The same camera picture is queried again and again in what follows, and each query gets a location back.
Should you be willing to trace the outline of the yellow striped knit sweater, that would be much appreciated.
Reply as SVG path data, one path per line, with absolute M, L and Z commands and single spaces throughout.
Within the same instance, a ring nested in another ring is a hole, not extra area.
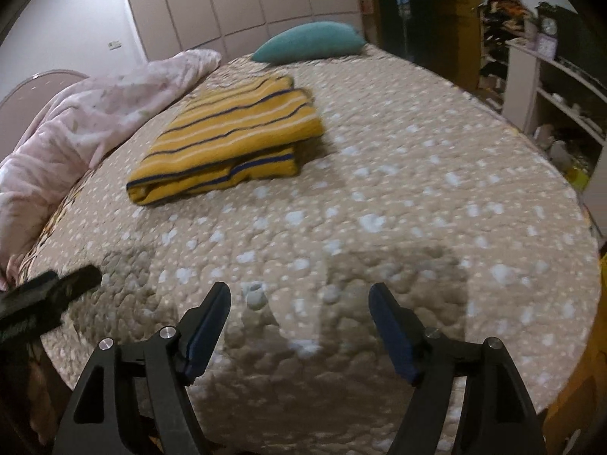
M 132 203 L 153 206 L 243 182 L 297 175 L 324 127 L 312 91 L 267 74 L 205 88 L 151 144 L 127 180 Z

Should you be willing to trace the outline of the pile of clothes on shelf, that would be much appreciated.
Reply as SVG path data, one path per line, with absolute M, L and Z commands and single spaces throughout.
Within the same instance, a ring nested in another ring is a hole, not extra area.
M 484 37 L 508 35 L 521 37 L 525 23 L 533 19 L 532 11 L 522 0 L 487 0 L 480 6 Z

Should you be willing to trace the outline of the pink floral duvet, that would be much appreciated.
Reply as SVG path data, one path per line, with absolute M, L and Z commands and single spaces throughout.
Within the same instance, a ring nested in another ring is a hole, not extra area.
M 123 74 L 91 77 L 56 94 L 1 162 L 1 288 L 71 188 L 151 117 L 220 65 L 213 49 L 190 49 Z

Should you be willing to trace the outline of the beige dotted quilted bedspread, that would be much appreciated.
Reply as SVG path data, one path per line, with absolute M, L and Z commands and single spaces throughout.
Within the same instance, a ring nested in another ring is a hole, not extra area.
M 368 312 L 381 281 L 452 338 L 499 337 L 547 407 L 601 295 L 567 181 L 468 94 L 377 48 L 286 73 L 325 126 L 296 177 L 135 206 L 127 177 L 169 109 L 69 198 L 29 268 L 103 273 L 42 340 L 63 380 L 77 382 L 101 339 L 145 339 L 224 281 L 233 307 L 188 390 L 205 435 L 258 454 L 383 454 L 412 389 Z

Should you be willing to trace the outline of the pink padded headboard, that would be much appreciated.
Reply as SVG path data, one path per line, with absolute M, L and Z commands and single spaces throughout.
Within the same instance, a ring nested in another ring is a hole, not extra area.
M 0 110 L 0 158 L 13 152 L 37 113 L 64 88 L 84 80 L 73 70 L 37 73 L 17 85 L 2 101 Z

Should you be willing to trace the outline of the white shelf unit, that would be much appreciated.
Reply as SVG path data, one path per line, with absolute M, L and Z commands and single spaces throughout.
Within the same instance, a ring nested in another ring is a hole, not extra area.
M 522 39 L 507 42 L 502 116 L 573 185 L 597 219 L 606 215 L 606 93 L 583 72 Z

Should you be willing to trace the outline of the beige wardrobe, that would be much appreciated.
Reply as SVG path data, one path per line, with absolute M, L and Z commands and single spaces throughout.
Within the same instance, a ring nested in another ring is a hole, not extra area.
M 229 61 L 290 28 L 320 20 L 363 29 L 361 0 L 127 0 L 150 61 L 212 48 Z

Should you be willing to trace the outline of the teal pillow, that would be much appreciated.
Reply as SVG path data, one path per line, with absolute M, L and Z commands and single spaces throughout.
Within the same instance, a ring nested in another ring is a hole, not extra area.
M 251 59 L 256 63 L 284 65 L 295 62 L 358 55 L 365 39 L 350 25 L 323 20 L 288 29 L 263 43 Z

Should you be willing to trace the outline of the small white desk clock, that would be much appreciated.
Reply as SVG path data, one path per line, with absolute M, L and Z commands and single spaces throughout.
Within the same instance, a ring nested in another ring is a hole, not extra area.
M 553 61 L 558 49 L 557 38 L 540 33 L 536 39 L 536 52 L 545 59 Z

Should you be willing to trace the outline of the black television screen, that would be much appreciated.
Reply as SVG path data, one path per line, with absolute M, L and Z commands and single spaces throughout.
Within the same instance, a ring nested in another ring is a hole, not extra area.
M 558 24 L 558 51 L 566 61 L 574 64 L 603 86 L 606 85 L 606 46 L 573 11 L 555 6 Z

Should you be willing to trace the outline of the brown wooden door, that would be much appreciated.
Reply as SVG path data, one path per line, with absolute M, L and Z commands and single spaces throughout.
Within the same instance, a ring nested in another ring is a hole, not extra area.
M 483 0 L 377 0 L 380 48 L 475 91 Z

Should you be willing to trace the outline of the dark mantel clock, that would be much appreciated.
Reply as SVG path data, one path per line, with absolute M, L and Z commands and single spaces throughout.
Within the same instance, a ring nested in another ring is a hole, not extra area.
M 538 15 L 538 26 L 540 33 L 552 38 L 557 37 L 557 8 L 548 2 L 542 1 L 537 5 L 536 10 Z

